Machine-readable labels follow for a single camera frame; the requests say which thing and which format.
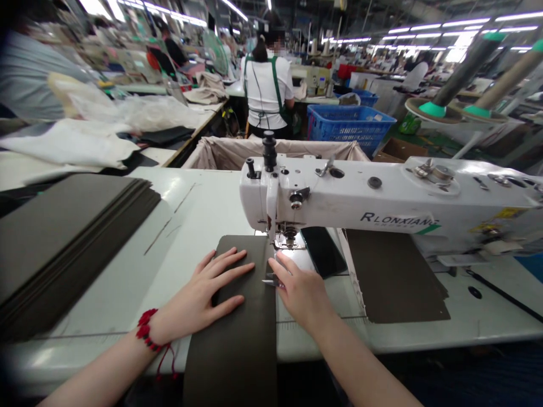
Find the green apron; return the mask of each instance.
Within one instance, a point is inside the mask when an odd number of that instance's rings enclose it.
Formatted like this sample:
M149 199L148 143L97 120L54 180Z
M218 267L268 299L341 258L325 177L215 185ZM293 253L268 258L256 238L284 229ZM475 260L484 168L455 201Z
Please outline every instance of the green apron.
M277 103L279 104L279 111L277 112L264 112L261 110L254 110L249 107L249 110L254 111L258 113L258 117L262 119L264 116L267 117L268 113L276 114L279 113L279 116L281 116L281 119L287 123L287 126L292 126L292 115L289 113L288 109L283 104L283 100L281 99L281 92L279 91L279 82L277 81L277 71L275 70L275 61L277 60L277 57L273 57L272 59L268 59L268 62L271 62L271 70L273 72L273 83L275 85L275 92L277 93ZM247 98L247 61L254 62L255 60L253 57L247 56L245 58L245 68L243 70L243 90L245 91L245 98Z

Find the right hand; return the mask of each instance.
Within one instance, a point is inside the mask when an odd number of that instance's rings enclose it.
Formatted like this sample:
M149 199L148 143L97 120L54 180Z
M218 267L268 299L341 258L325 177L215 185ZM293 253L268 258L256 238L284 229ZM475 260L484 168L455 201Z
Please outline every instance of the right hand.
M284 289L278 288L279 297L298 324L314 336L319 327L337 317L326 294L324 280L313 270L300 270L292 259L281 252L277 253L277 258L286 268L274 258L268 262L285 285Z

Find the brand label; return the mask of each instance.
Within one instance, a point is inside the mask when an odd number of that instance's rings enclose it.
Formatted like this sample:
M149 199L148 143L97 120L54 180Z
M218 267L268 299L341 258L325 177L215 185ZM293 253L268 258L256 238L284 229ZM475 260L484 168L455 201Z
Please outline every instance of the brand label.
M394 228L420 228L421 226L437 226L439 227L439 220L431 220L427 216L425 217L412 217L412 218L397 218L391 216L377 215L373 212L366 212L361 222L368 222L377 227L394 227Z

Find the dark fabric strip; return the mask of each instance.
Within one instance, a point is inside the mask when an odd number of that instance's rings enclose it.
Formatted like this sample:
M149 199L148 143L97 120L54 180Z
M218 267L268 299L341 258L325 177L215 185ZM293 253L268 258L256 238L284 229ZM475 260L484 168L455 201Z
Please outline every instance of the dark fabric strip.
M273 247L266 236L224 236L217 255L246 249L255 269L218 292L217 303L243 295L232 314L192 335L183 383L183 405L277 406L275 289L262 282Z

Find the forearm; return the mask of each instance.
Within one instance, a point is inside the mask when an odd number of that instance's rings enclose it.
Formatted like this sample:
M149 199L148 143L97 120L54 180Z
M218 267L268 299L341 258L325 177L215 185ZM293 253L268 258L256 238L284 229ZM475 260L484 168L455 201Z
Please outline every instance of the forearm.
M110 406L153 361L157 353L129 332L41 404L48 406Z
M355 406L420 406L340 317L310 334Z

